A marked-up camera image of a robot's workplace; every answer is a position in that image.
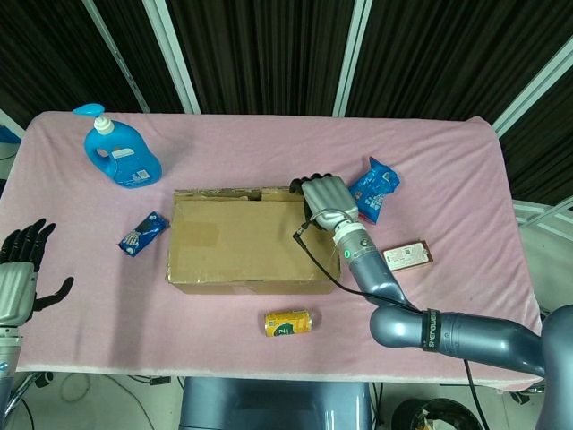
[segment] blue wrapper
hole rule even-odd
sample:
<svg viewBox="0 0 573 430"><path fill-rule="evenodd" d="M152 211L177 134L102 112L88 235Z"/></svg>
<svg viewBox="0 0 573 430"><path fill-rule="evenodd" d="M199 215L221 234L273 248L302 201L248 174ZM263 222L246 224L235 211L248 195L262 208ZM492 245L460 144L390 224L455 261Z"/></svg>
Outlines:
<svg viewBox="0 0 573 430"><path fill-rule="evenodd" d="M394 193L398 185L400 185L398 174L370 157L370 171L350 186L350 193L356 200L360 214L376 224L384 196Z"/></svg>
<svg viewBox="0 0 573 430"><path fill-rule="evenodd" d="M169 221L157 212L152 212L139 226L124 237L118 246L126 254L134 257L167 227L169 227Z"/></svg>

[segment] table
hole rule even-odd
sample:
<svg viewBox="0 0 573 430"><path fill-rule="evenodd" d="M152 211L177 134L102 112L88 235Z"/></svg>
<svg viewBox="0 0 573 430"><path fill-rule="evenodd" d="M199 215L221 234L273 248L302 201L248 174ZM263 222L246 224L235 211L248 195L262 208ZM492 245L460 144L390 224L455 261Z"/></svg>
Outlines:
<svg viewBox="0 0 573 430"><path fill-rule="evenodd" d="M149 212L170 218L175 189L288 185L314 172L351 183L371 155L402 179L368 226L377 246L424 239L434 258L397 274L409 299L540 331L500 145L478 117L109 116L140 131L161 181L115 185L84 154L92 120L46 112L30 124L0 200L0 237L41 217L57 224L38 296L76 279L64 302L22 327L21 371L466 383L461 360L378 345L368 329L374 307L361 297L188 296L165 281L168 231L135 258L116 246ZM356 288L347 267L342 280ZM264 336L266 312L301 307L315 315L311 333ZM538 379L472 370L476 383L506 389Z"/></svg>

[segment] black curtain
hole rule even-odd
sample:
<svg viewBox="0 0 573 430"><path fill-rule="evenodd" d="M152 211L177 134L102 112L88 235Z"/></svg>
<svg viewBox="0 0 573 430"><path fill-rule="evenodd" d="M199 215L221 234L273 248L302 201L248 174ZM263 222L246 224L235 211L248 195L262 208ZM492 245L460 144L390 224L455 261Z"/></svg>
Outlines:
<svg viewBox="0 0 573 430"><path fill-rule="evenodd" d="M346 114L493 122L572 34L570 0L374 0Z"/></svg>
<svg viewBox="0 0 573 430"><path fill-rule="evenodd" d="M151 112L183 113L141 0L95 0Z"/></svg>
<svg viewBox="0 0 573 430"><path fill-rule="evenodd" d="M201 112L332 115L354 0L172 0Z"/></svg>
<svg viewBox="0 0 573 430"><path fill-rule="evenodd" d="M513 197L556 204L573 195L573 70L501 136Z"/></svg>
<svg viewBox="0 0 573 430"><path fill-rule="evenodd" d="M20 126L88 102L140 111L80 0L3 0L0 29L0 108Z"/></svg>

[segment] yellow can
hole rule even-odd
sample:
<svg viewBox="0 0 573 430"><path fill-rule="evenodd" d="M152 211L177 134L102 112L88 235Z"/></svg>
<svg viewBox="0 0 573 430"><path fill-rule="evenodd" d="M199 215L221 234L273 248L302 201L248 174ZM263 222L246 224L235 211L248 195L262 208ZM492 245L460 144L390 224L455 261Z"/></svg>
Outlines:
<svg viewBox="0 0 573 430"><path fill-rule="evenodd" d="M312 318L308 311L285 311L265 315L265 332L269 337L307 333L310 330Z"/></svg>

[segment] blue detergent bottle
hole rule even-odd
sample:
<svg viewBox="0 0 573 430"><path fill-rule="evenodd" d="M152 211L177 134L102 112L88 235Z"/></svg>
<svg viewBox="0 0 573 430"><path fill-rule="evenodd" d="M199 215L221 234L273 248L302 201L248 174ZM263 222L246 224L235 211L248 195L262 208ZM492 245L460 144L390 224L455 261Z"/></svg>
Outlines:
<svg viewBox="0 0 573 430"><path fill-rule="evenodd" d="M161 165L133 127L103 116L104 107L89 103L74 114L93 116L84 148L90 161L114 182L127 188L151 185L161 178ZM106 156L98 152L105 151Z"/></svg>

